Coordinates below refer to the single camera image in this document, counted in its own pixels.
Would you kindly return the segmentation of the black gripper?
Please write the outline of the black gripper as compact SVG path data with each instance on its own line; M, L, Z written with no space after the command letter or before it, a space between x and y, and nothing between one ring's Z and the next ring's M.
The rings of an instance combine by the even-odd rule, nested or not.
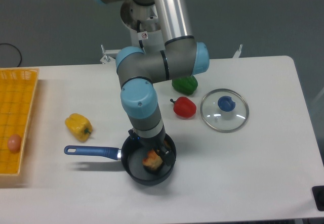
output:
M163 146L166 136L164 128L157 135L149 138L139 136L133 129L130 129L128 133L132 143L153 149L167 166L175 163L175 155L172 148L170 146Z

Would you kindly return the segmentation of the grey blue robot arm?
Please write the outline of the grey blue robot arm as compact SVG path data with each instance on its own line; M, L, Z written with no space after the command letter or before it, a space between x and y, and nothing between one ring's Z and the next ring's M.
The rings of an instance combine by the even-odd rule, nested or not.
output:
M149 52L144 46L127 47L116 56L121 104L141 144L153 148L166 165L173 165L175 151L164 144L166 132L154 83L207 71L209 53L192 34L185 0L99 0L107 4L133 1L136 9L153 8L164 49Z

